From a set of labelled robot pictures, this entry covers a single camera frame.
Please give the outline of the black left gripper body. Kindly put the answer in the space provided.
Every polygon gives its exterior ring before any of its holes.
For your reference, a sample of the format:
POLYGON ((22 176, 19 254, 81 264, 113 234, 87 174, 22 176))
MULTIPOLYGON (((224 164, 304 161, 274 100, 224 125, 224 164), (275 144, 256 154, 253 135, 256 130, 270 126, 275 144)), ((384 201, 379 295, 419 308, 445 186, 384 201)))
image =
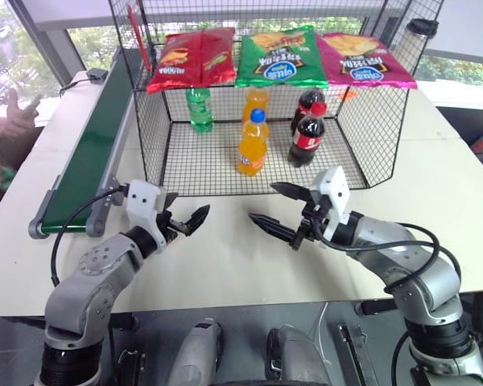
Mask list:
POLYGON ((185 233, 185 223, 173 220, 172 213, 168 210, 156 216, 156 224, 167 244, 175 240, 179 233, 185 233))

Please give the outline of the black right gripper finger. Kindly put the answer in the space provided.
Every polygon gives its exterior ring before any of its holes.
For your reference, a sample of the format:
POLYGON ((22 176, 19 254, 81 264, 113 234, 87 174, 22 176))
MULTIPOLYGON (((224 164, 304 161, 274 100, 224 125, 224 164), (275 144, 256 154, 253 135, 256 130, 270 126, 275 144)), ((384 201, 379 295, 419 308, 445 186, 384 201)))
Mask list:
POLYGON ((293 200, 312 201, 311 191, 306 187, 301 187, 289 182, 277 182, 270 185, 279 194, 293 200))
POLYGON ((275 238, 284 242, 294 242, 297 239, 297 232, 283 226, 277 219, 257 213, 250 213, 249 217, 265 233, 275 238))

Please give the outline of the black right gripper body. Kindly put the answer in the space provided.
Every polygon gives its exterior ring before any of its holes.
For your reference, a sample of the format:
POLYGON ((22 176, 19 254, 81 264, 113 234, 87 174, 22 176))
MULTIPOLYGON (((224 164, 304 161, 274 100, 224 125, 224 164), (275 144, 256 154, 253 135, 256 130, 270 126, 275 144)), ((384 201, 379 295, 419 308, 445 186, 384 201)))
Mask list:
POLYGON ((309 198, 301 212, 302 220, 292 238, 291 247, 298 250, 304 240, 311 242, 319 240, 316 229, 322 229, 322 223, 330 209, 330 198, 327 195, 319 195, 316 199, 309 198))

